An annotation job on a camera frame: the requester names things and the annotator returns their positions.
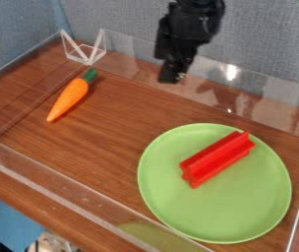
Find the green plate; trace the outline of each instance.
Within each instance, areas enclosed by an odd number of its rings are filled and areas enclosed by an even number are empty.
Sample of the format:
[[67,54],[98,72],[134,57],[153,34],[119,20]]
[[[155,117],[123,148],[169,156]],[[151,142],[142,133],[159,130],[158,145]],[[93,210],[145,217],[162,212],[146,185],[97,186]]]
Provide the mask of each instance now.
[[285,164],[254,136],[252,154],[197,189],[182,179],[179,163],[236,130],[192,124],[169,131],[149,146],[138,170],[143,199],[162,222],[197,240],[224,244],[266,234],[292,200]]

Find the red block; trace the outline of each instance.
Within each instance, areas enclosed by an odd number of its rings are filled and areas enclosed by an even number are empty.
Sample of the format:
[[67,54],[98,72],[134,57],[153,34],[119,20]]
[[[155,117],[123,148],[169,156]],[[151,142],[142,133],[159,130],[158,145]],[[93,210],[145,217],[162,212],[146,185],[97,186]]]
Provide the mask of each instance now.
[[229,166],[238,162],[256,147],[250,133],[236,131],[181,163],[184,179],[197,188]]

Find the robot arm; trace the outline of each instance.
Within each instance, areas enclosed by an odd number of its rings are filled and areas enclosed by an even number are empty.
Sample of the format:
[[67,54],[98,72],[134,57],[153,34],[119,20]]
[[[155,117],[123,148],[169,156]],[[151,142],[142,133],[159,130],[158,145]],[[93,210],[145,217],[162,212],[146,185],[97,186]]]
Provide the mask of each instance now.
[[188,72],[197,49],[218,34],[224,0],[178,0],[161,20],[155,57],[165,60],[161,83],[175,84]]

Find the orange carrot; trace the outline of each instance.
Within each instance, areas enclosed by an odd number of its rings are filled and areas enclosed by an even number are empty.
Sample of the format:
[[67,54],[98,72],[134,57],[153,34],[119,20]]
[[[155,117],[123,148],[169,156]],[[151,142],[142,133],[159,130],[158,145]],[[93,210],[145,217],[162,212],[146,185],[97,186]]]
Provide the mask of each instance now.
[[47,121],[54,121],[85,97],[90,90],[90,83],[98,76],[98,71],[91,69],[85,78],[77,78],[64,89],[54,108],[50,111]]

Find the gray wall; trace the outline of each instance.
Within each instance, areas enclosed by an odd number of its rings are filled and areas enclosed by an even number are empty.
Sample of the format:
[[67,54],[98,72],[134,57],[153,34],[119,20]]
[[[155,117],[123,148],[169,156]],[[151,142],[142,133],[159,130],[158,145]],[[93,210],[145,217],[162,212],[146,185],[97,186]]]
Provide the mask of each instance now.
[[0,67],[67,26],[59,0],[0,0]]
[[[77,38],[94,42],[99,28],[155,40],[169,0],[62,0]],[[228,0],[222,33],[200,53],[299,82],[299,0]]]

